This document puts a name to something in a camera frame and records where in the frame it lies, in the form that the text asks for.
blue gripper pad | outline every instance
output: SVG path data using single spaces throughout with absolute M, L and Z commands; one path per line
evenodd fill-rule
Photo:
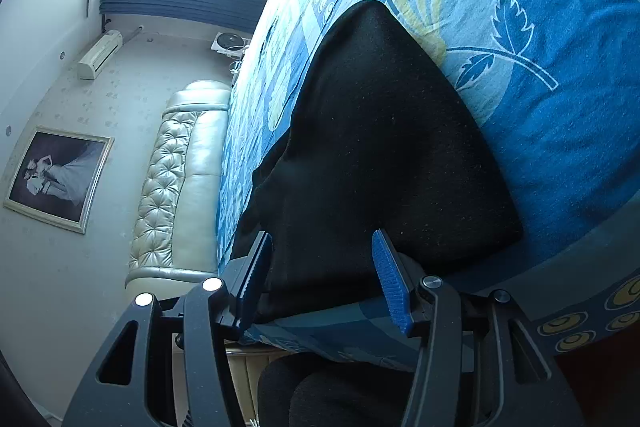
M 386 240 L 385 233 L 376 230 L 371 238 L 373 264 L 382 284 L 391 320 L 400 328 L 402 334 L 409 335 L 414 325 L 409 304 L 409 288 L 402 280 L 391 248 L 393 246 Z

picture frame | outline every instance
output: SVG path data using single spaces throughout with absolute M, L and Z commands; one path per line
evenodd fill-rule
M 20 158 L 4 206 L 84 233 L 113 138 L 37 126 Z

black cloth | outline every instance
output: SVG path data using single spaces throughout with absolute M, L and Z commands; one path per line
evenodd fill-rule
M 273 237 L 257 321 L 380 294 L 371 234 L 446 275 L 518 240 L 498 166 L 438 67 L 377 1 L 323 38 L 283 135 L 254 171 L 232 258 Z
M 271 362 L 258 380 L 260 427 L 397 427 L 413 373 L 313 353 Z
M 49 427 L 15 379 L 0 352 L 0 425 Z

blue bedsheet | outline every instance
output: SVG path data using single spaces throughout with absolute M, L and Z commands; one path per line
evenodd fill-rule
M 252 171 L 289 126 L 322 36 L 357 1 L 268 0 L 232 93 L 221 269 Z M 449 281 L 483 295 L 510 291 L 557 351 L 638 320 L 640 0 L 381 1 L 476 118 L 524 224 L 517 245 Z M 410 369 L 417 344 L 387 315 L 373 299 L 255 326 L 248 336 Z

metal screw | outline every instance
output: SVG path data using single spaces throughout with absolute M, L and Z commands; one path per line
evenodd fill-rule
M 494 299 L 502 304 L 507 304 L 507 302 L 511 300 L 511 295 L 504 290 L 496 290 L 494 292 Z
M 422 286 L 431 288 L 432 290 L 440 288 L 440 286 L 442 286 L 442 279 L 437 275 L 428 275 L 422 279 Z

